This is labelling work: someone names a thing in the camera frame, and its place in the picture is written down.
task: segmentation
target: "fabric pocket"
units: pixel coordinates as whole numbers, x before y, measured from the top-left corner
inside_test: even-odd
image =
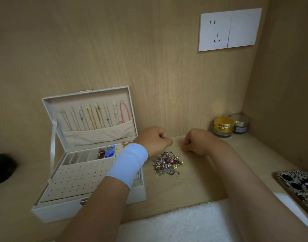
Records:
[[[69,147],[114,141],[120,138],[136,136],[132,120],[123,124],[88,131],[63,132]]]

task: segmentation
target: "light blue wrist cuff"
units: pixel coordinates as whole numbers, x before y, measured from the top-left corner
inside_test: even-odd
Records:
[[[132,187],[137,172],[148,158],[147,150],[140,144],[128,144],[120,152],[106,176],[111,176]]]

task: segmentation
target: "jar label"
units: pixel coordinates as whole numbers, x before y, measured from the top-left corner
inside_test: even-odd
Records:
[[[247,126],[244,126],[244,127],[236,126],[235,132],[243,133],[243,132],[246,132],[246,130],[247,130]]]

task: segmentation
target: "blank wall plate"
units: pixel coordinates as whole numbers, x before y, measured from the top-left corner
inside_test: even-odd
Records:
[[[201,14],[199,52],[227,48],[232,11]]]
[[[261,13],[261,8],[233,11],[228,47],[255,44]]]

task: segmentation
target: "black and white patterned phone case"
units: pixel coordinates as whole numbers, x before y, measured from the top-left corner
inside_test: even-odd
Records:
[[[273,173],[277,182],[308,212],[308,172],[302,170]]]

